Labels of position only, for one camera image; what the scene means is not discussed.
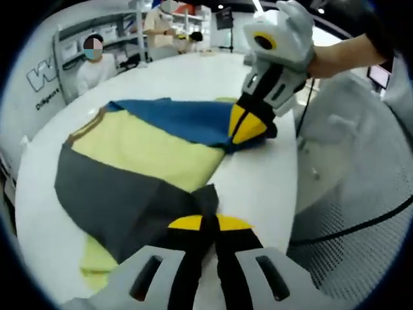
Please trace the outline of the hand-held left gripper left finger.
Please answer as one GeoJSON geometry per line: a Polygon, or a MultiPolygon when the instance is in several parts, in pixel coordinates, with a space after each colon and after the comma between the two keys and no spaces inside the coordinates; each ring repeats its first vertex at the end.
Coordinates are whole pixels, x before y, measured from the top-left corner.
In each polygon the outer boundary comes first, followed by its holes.
{"type": "Polygon", "coordinates": [[[163,240],[118,265],[106,287],[62,309],[192,309],[212,236],[201,215],[173,221],[163,240]]]}

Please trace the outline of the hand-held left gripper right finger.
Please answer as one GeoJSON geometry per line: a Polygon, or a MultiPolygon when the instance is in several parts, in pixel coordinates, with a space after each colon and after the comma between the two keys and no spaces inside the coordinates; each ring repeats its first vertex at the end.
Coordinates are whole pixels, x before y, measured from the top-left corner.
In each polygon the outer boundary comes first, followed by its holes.
{"type": "Polygon", "coordinates": [[[264,247],[239,218],[214,218],[217,274],[227,309],[325,309],[309,273],[274,247],[264,247]]]}

